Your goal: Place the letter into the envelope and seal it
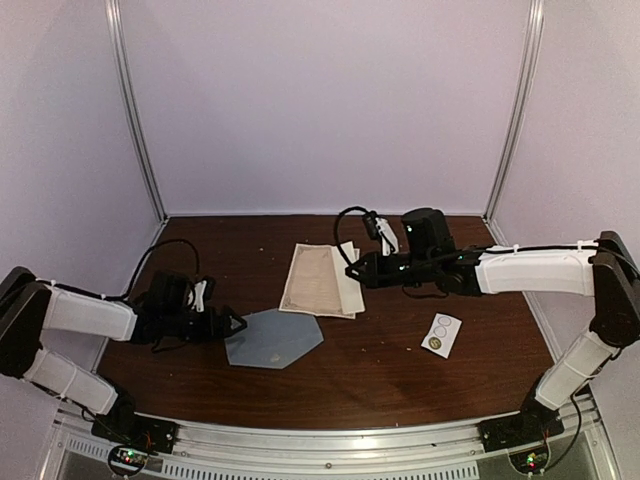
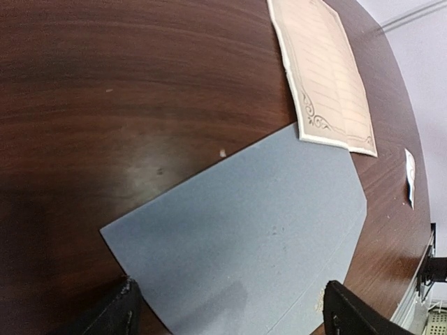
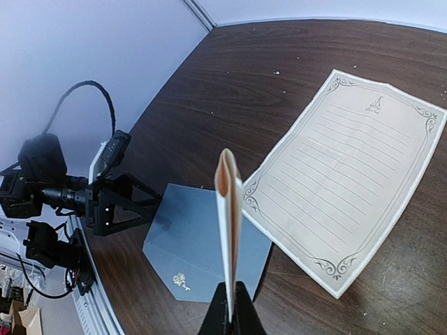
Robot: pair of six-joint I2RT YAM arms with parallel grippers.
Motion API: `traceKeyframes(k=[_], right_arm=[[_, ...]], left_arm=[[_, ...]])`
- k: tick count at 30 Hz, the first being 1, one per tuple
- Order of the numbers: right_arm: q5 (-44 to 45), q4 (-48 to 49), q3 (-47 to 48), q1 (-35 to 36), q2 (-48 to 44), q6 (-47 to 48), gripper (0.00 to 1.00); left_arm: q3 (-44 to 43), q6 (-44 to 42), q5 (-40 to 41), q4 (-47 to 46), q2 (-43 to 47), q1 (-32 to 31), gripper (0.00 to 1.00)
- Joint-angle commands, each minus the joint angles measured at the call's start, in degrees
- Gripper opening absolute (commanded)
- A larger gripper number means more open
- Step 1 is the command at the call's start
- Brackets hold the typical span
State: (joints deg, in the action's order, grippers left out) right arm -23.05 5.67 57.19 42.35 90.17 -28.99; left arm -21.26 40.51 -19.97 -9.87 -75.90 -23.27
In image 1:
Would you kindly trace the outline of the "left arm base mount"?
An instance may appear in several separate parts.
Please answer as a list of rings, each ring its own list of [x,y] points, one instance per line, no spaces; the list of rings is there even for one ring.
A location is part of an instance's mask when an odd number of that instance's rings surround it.
[[[173,452],[178,424],[137,413],[135,401],[128,394],[119,394],[106,414],[84,409],[83,416],[90,420],[93,436],[113,443],[106,463],[117,478],[129,479],[141,473],[154,457]]]

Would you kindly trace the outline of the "beige letter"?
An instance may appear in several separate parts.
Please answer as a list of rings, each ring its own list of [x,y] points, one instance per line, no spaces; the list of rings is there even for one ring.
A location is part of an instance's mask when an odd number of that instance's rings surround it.
[[[320,246],[319,286],[316,313],[354,319],[366,308],[360,284],[345,274],[347,262],[336,246]]]

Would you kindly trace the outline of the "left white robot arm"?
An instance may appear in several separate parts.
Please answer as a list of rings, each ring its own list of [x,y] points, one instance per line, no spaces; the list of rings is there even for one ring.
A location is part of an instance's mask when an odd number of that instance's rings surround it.
[[[1,282],[1,373],[24,380],[104,419],[123,444],[144,433],[135,402],[124,390],[48,349],[43,332],[64,331],[149,345],[167,338],[201,344],[230,338],[246,321],[230,307],[209,306],[215,280],[193,281],[171,271],[154,273],[147,291],[134,300],[106,296],[37,278],[17,266]]]

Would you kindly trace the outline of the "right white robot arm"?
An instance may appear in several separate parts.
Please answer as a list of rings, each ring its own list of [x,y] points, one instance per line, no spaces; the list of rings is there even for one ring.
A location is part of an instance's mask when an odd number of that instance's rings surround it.
[[[377,252],[347,260],[345,274],[369,289],[432,284],[436,297],[502,293],[590,298],[594,315],[559,359],[536,381],[513,419],[519,440],[535,440],[561,406],[599,371],[639,340],[639,269],[620,235],[603,231],[594,240],[539,246],[459,248],[445,215],[418,208],[402,215],[408,242],[401,251],[389,222],[374,210],[360,214]]]

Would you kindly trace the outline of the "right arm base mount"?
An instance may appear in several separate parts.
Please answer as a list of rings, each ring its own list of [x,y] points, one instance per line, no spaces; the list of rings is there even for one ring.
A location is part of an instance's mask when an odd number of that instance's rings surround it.
[[[526,399],[512,415],[481,421],[478,425],[486,453],[507,450],[511,466],[523,475],[542,474],[550,465],[549,439],[564,432],[557,410]]]

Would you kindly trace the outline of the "grey-blue envelope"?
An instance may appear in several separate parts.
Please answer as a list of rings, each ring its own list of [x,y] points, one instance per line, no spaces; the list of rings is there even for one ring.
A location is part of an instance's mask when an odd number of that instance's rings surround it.
[[[243,320],[247,326],[225,340],[231,366],[282,370],[324,341],[313,315],[270,309]]]

